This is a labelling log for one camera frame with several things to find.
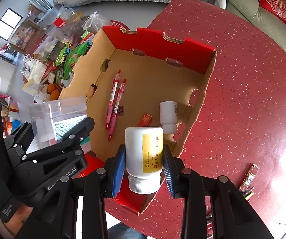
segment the person's hand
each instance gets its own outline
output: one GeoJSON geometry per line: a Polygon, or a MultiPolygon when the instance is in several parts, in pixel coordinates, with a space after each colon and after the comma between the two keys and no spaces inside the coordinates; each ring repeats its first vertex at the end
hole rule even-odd
{"type": "Polygon", "coordinates": [[[17,209],[16,213],[14,213],[14,215],[9,220],[9,222],[8,223],[4,223],[5,227],[8,229],[8,231],[12,235],[16,235],[19,232],[19,230],[23,226],[23,222],[22,221],[31,214],[32,210],[33,210],[32,207],[28,207],[28,206],[22,204],[17,209]]]}

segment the cardboard box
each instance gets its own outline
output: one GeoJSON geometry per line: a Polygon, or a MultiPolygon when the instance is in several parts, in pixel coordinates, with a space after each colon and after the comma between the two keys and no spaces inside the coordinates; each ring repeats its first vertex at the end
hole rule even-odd
{"type": "MultiPolygon", "coordinates": [[[[176,101],[178,124],[185,123],[186,127],[177,142],[173,135],[168,134],[163,140],[169,144],[174,156],[180,156],[203,105],[215,60],[214,48],[191,39],[177,40],[161,31],[145,28],[128,31],[104,26],[93,38],[91,49],[73,68],[75,76],[70,86],[62,90],[60,99],[86,96],[92,84],[97,86],[93,97],[88,98],[87,113],[95,121],[90,134],[92,151],[102,161],[113,157],[119,145],[125,143],[125,128],[138,126],[144,113],[153,117],[150,126],[161,126],[159,104],[176,101]],[[105,121],[112,82],[118,70],[121,70],[120,82],[126,79],[120,102],[124,115],[118,117],[109,143],[105,121]],[[199,93],[192,107],[189,99],[195,89],[199,93]]],[[[139,195],[130,191],[125,175],[116,200],[139,215],[155,195],[139,195]]]]}

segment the red tabletop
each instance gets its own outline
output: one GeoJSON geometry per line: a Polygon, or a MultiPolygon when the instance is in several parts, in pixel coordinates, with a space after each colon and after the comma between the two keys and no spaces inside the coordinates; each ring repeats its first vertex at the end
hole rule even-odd
{"type": "MultiPolygon", "coordinates": [[[[197,0],[172,0],[149,28],[216,47],[206,99],[181,158],[200,175],[227,175],[236,186],[257,164],[250,204],[277,233],[286,223],[286,52],[254,25],[197,0]]],[[[121,222],[158,239],[179,238],[182,210],[183,200],[171,199],[166,184],[140,216],[106,204],[121,222]]]]}

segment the person's leg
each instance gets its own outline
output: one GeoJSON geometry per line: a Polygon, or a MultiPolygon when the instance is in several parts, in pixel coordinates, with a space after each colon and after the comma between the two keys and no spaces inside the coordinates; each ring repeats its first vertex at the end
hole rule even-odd
{"type": "Polygon", "coordinates": [[[111,227],[108,230],[109,239],[146,239],[147,236],[135,231],[123,223],[111,227]]]}

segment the plastic box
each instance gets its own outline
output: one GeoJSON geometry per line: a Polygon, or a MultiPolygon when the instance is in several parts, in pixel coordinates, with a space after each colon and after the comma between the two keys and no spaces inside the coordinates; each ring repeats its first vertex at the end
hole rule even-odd
{"type": "Polygon", "coordinates": [[[54,145],[87,117],[85,97],[49,101],[29,106],[31,124],[39,149],[54,145]]]}

